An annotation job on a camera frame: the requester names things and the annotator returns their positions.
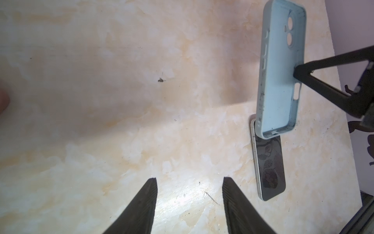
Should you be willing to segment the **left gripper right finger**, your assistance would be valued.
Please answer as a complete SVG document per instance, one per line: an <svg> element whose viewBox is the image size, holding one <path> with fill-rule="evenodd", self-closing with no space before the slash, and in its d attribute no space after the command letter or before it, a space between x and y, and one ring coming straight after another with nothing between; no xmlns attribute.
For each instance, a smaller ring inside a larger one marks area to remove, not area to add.
<svg viewBox="0 0 374 234"><path fill-rule="evenodd" d="M230 177L224 177L223 202L229 234L274 234Z"/></svg>

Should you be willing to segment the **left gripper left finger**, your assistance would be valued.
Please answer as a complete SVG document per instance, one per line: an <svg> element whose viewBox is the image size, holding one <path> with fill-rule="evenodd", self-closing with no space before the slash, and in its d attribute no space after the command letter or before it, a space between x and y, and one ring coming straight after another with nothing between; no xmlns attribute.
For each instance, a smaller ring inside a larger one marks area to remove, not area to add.
<svg viewBox="0 0 374 234"><path fill-rule="evenodd" d="M157 202L157 180L150 178L104 234L150 234Z"/></svg>

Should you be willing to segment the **black smartphone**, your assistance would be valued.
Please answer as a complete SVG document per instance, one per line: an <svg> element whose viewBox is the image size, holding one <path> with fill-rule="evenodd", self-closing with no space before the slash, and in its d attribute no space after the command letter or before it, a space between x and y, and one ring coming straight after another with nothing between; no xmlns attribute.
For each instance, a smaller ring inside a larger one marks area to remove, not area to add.
<svg viewBox="0 0 374 234"><path fill-rule="evenodd" d="M249 121L258 196L268 201L286 188L280 136L262 139L255 133L255 119Z"/></svg>

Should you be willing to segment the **light blue phone case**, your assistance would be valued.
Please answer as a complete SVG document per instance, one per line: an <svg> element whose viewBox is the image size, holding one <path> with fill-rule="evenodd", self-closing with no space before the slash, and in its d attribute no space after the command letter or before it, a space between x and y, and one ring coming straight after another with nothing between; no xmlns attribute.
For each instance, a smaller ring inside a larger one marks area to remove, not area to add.
<svg viewBox="0 0 374 234"><path fill-rule="evenodd" d="M268 1L263 12L255 133L271 139L295 128L299 91L296 66L304 63L306 10L291 1Z"/></svg>

